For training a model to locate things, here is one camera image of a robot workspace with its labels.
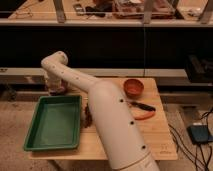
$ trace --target orange bowl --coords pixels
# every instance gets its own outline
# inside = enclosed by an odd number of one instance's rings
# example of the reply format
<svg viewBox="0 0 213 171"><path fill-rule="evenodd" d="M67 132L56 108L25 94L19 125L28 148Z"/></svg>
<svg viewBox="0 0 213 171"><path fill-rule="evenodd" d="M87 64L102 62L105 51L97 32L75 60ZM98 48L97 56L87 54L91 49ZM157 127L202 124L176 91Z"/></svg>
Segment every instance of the orange bowl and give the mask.
<svg viewBox="0 0 213 171"><path fill-rule="evenodd" d="M129 98L139 98L144 90L144 85L140 80L128 79L123 84L124 92Z"/></svg>

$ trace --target gray floor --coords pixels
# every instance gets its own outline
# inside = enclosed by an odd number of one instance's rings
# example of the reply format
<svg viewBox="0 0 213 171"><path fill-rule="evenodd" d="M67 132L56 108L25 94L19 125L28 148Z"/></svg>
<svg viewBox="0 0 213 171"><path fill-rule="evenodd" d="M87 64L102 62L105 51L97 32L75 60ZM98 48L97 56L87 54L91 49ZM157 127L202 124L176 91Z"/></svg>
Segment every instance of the gray floor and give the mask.
<svg viewBox="0 0 213 171"><path fill-rule="evenodd" d="M11 101L8 92L1 94L0 98L0 171L53 171L56 170L45 160L29 160L28 154L23 151L23 143L32 118L32 109L41 92L19 92L15 101ZM185 123L181 117L183 106L196 106L201 114L210 109L213 104L212 94L192 93L176 94L174 92L162 93L162 101L168 118L184 140L189 149L195 153L195 146L186 133ZM213 133L213 117L210 119L211 132ZM193 171L194 165L178 151L179 159L176 161L158 161L162 171ZM56 161L66 171L110 171L107 161ZM213 159L210 162L213 171Z"/></svg>

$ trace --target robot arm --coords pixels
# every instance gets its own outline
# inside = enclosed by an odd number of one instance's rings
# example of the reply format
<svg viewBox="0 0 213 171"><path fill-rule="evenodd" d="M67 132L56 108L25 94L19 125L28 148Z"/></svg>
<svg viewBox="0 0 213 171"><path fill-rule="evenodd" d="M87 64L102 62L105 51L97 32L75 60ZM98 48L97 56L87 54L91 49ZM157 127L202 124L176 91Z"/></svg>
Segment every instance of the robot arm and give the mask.
<svg viewBox="0 0 213 171"><path fill-rule="evenodd" d="M159 171L119 87L68 68L66 63L63 52L41 62L50 81L62 78L88 93L89 109L112 169Z"/></svg>

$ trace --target table leg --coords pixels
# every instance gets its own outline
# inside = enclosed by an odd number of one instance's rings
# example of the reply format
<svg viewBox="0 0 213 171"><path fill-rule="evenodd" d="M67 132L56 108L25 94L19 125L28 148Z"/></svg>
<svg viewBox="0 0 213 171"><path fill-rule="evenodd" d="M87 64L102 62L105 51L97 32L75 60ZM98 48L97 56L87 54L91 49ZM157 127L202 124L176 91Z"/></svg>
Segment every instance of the table leg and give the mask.
<svg viewBox="0 0 213 171"><path fill-rule="evenodd" d="M55 160L47 160L47 162L50 163L56 171L64 171Z"/></svg>

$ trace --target green tray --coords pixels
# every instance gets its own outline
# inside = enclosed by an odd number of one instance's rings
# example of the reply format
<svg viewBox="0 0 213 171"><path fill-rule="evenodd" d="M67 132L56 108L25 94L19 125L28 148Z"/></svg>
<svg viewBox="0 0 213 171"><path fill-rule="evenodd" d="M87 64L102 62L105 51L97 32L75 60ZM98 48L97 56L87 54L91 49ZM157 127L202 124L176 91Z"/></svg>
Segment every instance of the green tray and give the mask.
<svg viewBox="0 0 213 171"><path fill-rule="evenodd" d="M25 151L77 148L81 96L43 96L39 99L25 139Z"/></svg>

